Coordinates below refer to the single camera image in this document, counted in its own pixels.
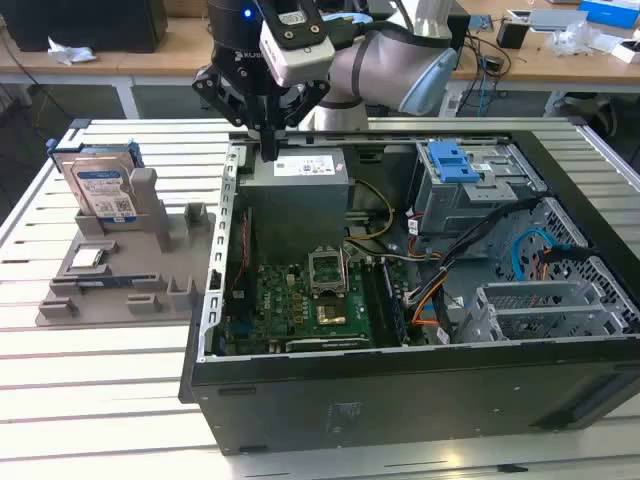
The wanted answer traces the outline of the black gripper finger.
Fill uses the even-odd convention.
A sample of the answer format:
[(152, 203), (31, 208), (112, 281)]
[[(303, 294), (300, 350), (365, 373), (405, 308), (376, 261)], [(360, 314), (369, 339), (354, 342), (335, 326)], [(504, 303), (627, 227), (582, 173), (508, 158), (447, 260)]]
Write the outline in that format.
[(315, 80), (278, 87), (268, 96), (268, 159), (276, 160), (280, 139), (287, 127), (297, 127), (329, 92), (329, 83)]
[(198, 71), (192, 88), (231, 124), (246, 126), (259, 141), (262, 159), (269, 159), (266, 109), (246, 69), (221, 73), (216, 65), (209, 64)]

